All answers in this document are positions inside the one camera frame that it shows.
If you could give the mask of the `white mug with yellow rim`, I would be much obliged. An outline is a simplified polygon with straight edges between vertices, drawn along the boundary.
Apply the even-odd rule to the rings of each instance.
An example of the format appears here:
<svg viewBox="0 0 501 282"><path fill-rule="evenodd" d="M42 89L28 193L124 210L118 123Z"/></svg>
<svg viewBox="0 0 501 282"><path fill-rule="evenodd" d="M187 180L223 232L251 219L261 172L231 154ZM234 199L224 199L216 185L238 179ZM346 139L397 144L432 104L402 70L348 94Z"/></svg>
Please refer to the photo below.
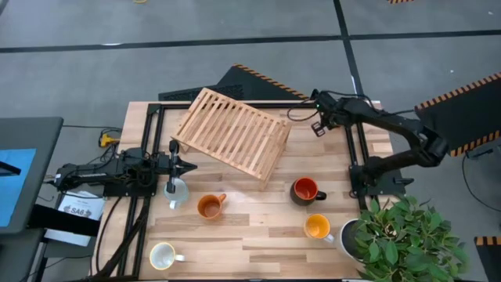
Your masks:
<svg viewBox="0 0 501 282"><path fill-rule="evenodd" d="M157 270L169 269L175 262L184 262L185 260L185 256L178 254L168 242L156 244L150 252L150 264Z"/></svg>

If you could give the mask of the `dark grey desk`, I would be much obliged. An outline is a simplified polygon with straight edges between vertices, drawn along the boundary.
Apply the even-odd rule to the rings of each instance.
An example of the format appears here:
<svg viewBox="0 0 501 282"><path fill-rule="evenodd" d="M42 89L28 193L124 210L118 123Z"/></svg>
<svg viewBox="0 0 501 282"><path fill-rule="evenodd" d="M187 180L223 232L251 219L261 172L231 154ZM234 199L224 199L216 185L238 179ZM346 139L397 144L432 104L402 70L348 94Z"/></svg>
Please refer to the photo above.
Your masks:
<svg viewBox="0 0 501 282"><path fill-rule="evenodd" d="M27 228L62 125L61 117L0 118L0 150L37 150L10 224L0 227L1 235L19 233Z"/></svg>

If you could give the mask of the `orange mug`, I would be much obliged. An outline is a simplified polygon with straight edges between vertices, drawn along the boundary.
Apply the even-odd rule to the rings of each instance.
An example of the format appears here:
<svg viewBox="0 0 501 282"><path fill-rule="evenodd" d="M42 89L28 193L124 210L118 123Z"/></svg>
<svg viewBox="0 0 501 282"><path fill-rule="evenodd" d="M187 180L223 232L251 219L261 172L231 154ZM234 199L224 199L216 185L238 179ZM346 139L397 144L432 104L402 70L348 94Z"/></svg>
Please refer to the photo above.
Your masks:
<svg viewBox="0 0 501 282"><path fill-rule="evenodd" d="M216 219L222 213L223 201L226 199L226 194L205 195L198 204L197 211L205 219Z"/></svg>

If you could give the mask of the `black shelf bar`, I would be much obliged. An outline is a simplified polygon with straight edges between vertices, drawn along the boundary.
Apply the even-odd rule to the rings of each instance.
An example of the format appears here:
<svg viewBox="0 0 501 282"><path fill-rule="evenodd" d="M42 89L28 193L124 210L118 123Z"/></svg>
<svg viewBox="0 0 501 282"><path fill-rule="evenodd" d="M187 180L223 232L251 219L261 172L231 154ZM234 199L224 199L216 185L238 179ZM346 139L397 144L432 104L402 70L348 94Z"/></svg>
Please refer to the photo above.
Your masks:
<svg viewBox="0 0 501 282"><path fill-rule="evenodd" d="M72 215L54 208L36 204L27 222L28 229L51 229L96 237L100 221Z"/></svg>

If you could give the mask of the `white printed booklet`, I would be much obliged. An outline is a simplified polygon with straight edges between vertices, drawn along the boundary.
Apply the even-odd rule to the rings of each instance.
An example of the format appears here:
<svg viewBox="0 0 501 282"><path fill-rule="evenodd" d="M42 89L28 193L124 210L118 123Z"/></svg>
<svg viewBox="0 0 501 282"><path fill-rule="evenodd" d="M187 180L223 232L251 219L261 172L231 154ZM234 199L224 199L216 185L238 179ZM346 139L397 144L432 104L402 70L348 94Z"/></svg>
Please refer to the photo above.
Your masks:
<svg viewBox="0 0 501 282"><path fill-rule="evenodd" d="M58 210L93 220L98 220L103 214L105 201L87 191L66 192Z"/></svg>

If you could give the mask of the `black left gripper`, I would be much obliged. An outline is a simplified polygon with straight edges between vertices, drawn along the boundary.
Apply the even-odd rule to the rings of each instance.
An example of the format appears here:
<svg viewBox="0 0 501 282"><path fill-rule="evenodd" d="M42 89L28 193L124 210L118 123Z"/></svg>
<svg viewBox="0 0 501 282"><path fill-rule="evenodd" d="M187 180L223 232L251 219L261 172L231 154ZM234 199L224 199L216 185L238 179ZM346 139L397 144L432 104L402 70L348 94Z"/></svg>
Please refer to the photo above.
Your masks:
<svg viewBox="0 0 501 282"><path fill-rule="evenodd" d="M194 170L197 165L192 164L187 161L183 161L178 157L179 152L179 144L176 140L172 139L169 142L169 154L166 154L164 151L158 152L156 154L155 160L155 173L158 175L168 175L169 180L167 182L166 191L168 193L175 192L175 184L174 177L177 175L177 166L181 166L179 169L179 174L183 175L187 172L191 172Z"/></svg>

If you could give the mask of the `pale grey mug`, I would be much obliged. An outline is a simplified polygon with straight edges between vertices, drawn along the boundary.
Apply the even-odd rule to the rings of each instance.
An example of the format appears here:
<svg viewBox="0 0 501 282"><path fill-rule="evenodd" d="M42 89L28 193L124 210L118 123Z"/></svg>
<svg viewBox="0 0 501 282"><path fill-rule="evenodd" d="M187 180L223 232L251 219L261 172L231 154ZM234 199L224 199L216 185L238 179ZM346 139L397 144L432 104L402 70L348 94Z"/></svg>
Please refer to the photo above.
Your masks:
<svg viewBox="0 0 501 282"><path fill-rule="evenodd" d="M175 192L169 193L168 185L170 184L170 182L167 182L165 184L163 192L164 196L169 200L169 208L176 209L189 199L189 189L182 179L173 178L173 186L175 188Z"/></svg>

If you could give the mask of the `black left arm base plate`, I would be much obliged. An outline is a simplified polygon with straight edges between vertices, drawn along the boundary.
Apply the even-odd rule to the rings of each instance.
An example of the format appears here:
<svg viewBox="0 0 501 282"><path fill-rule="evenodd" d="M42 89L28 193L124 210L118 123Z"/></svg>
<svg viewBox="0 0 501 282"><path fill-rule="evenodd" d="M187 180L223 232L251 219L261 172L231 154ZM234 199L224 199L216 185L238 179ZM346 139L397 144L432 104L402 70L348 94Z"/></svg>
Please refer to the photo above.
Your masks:
<svg viewBox="0 0 501 282"><path fill-rule="evenodd" d="M104 197L150 197L157 192L157 179L148 183L139 181L119 181L118 183L105 183Z"/></svg>

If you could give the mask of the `yellow-orange mug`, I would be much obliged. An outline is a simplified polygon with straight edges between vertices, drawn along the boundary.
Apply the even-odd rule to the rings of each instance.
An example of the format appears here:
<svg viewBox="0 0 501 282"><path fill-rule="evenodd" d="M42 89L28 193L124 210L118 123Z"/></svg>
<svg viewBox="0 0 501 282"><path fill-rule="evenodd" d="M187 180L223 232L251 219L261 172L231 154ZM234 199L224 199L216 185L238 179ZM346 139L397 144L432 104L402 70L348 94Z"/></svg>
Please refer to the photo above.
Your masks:
<svg viewBox="0 0 501 282"><path fill-rule="evenodd" d="M313 214L307 217L304 224L304 232L307 237L324 240L331 244L335 240L331 233L330 221L322 214Z"/></svg>

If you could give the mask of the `white plant pot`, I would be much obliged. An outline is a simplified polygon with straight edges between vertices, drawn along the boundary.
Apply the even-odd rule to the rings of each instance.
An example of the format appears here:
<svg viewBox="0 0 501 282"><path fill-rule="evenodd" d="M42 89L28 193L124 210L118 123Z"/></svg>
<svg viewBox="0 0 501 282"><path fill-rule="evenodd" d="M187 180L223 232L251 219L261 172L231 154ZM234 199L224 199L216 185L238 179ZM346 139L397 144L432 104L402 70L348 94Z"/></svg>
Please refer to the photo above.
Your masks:
<svg viewBox="0 0 501 282"><path fill-rule="evenodd" d="M339 229L335 237L335 246L344 257L361 262L363 256L357 250L357 242L355 241L356 229L354 226L357 222L357 219L350 219Z"/></svg>

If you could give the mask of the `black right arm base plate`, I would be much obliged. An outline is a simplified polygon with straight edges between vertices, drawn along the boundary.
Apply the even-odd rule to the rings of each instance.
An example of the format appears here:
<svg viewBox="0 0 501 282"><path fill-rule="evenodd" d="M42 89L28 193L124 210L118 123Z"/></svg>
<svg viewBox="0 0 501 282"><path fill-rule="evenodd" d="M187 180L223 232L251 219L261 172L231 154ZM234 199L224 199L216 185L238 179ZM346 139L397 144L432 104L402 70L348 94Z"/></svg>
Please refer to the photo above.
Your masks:
<svg viewBox="0 0 501 282"><path fill-rule="evenodd" d="M405 187L414 182L412 178L403 178L399 170L385 172L373 184L362 179L362 166L349 168L351 190L356 197L405 194Z"/></svg>

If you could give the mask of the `wooden slatted dish rack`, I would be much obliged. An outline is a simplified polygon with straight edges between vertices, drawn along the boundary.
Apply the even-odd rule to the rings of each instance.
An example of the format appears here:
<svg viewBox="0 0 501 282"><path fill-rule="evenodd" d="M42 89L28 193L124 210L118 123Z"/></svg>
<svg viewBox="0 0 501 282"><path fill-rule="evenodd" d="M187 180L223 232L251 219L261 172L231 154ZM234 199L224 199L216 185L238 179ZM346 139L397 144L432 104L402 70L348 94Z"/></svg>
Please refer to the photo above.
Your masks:
<svg viewBox="0 0 501 282"><path fill-rule="evenodd" d="M172 138L259 181L263 191L285 150L292 124L203 88Z"/></svg>

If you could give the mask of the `yellow plug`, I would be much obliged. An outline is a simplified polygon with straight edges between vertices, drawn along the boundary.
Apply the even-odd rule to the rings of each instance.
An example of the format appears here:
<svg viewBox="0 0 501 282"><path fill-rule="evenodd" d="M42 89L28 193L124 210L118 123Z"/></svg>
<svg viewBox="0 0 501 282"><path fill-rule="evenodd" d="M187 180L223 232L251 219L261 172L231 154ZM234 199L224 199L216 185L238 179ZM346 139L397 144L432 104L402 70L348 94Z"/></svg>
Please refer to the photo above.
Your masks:
<svg viewBox="0 0 501 282"><path fill-rule="evenodd" d="M120 142L120 140L118 138L114 138L114 137L109 136L107 133L103 133L99 137L98 145L101 148L105 148L105 147L111 146L112 144L117 144L119 142Z"/></svg>

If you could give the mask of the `white paper sheet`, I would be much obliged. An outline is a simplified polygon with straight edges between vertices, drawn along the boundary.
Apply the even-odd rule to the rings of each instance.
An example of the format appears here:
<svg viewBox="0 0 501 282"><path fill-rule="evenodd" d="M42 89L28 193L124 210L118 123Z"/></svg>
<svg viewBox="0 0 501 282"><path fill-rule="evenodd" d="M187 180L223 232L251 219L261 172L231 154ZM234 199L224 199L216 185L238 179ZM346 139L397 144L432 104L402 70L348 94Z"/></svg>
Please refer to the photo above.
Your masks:
<svg viewBox="0 0 501 282"><path fill-rule="evenodd" d="M45 238L61 241L68 244L75 244L82 247L87 247L88 243L91 240L90 236L60 230L47 230L45 233Z"/></svg>

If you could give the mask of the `black mug with red inside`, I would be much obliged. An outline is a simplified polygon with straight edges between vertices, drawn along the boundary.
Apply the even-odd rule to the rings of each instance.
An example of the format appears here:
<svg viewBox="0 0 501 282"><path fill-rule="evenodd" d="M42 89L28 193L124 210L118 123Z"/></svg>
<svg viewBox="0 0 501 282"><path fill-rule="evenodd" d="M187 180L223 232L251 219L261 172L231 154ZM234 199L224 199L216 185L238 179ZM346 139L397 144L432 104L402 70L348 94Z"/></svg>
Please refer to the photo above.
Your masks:
<svg viewBox="0 0 501 282"><path fill-rule="evenodd" d="M324 201L326 193L319 190L315 180L309 177L296 179L290 187L290 198L299 206L308 206L315 201Z"/></svg>

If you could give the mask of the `green leafy plant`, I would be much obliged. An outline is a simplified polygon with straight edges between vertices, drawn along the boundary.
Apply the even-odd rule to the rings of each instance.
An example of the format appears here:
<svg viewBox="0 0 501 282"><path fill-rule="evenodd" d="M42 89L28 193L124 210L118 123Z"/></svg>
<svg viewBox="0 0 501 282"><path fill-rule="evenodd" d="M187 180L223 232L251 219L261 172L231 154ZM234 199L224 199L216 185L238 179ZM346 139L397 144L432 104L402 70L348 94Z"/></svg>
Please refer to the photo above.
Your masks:
<svg viewBox="0 0 501 282"><path fill-rule="evenodd" d="M384 204L372 200L351 229L364 280L454 282L470 265L451 222L412 196L399 195Z"/></svg>

